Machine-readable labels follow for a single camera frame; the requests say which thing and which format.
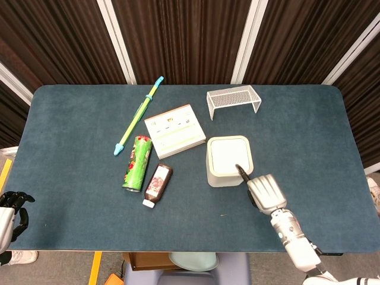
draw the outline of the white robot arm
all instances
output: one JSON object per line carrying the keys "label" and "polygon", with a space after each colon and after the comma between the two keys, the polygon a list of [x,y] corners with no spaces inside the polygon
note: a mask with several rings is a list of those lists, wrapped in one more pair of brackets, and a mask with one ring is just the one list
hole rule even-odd
{"label": "white robot arm", "polygon": [[319,249],[306,238],[296,216],[285,209],[286,198],[273,176],[265,175],[250,180],[239,165],[236,167],[247,183],[251,201],[262,213],[271,216],[271,224],[294,266],[309,277],[303,285],[380,285],[380,280],[371,278],[354,278],[338,282],[326,270],[316,253]]}
{"label": "white robot arm", "polygon": [[[22,208],[25,202],[34,202],[34,198],[24,192],[6,192],[0,196],[0,254],[28,228],[28,212]],[[20,224],[14,229],[19,211]]]}

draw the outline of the brown curtain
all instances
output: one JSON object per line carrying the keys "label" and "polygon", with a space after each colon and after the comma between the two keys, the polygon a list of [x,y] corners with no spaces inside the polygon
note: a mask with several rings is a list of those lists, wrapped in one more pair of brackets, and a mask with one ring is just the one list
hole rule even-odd
{"label": "brown curtain", "polygon": [[380,34],[334,85],[343,93],[364,167],[380,162]]}
{"label": "brown curtain", "polygon": [[251,0],[113,0],[138,84],[230,83]]}
{"label": "brown curtain", "polygon": [[2,1],[0,61],[44,84],[126,84],[95,0]]}
{"label": "brown curtain", "polygon": [[0,148],[18,145],[29,106],[0,81]]}
{"label": "brown curtain", "polygon": [[243,83],[322,83],[379,12],[379,0],[269,0]]}

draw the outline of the blue table mat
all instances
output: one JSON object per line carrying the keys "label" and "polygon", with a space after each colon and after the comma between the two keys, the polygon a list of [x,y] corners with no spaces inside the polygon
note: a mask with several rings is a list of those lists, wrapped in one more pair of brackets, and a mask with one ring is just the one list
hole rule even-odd
{"label": "blue table mat", "polygon": [[[217,109],[206,92],[230,85],[163,85],[143,119],[191,104],[207,139],[248,138],[251,177],[272,173],[307,237],[325,252],[380,249],[380,222],[366,183],[342,95],[326,85],[254,85],[252,105]],[[246,185],[207,183],[206,144],[161,162],[174,174],[154,209],[121,188],[136,135],[113,156],[147,85],[46,85],[33,98],[6,191],[25,191],[29,228],[14,249],[90,251],[284,251],[270,217]],[[159,162],[153,150],[144,187]]]}

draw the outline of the shoe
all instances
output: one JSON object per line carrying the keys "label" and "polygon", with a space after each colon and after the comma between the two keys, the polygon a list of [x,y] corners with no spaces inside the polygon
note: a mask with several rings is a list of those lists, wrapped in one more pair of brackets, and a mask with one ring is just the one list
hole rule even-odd
{"label": "shoe", "polygon": [[12,258],[8,265],[32,263],[37,260],[37,257],[37,251],[12,251]]}
{"label": "shoe", "polygon": [[373,199],[373,203],[375,204],[376,210],[378,212],[378,216],[380,217],[380,187],[370,177],[367,178],[367,182],[368,182],[370,194],[371,194],[372,199]]}

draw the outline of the wire basket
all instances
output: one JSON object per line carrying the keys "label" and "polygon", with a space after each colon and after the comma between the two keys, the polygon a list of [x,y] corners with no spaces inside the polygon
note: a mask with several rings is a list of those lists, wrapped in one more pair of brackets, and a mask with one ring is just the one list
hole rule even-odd
{"label": "wire basket", "polygon": [[252,103],[255,113],[261,98],[250,85],[207,92],[208,111],[213,120],[215,109]]}

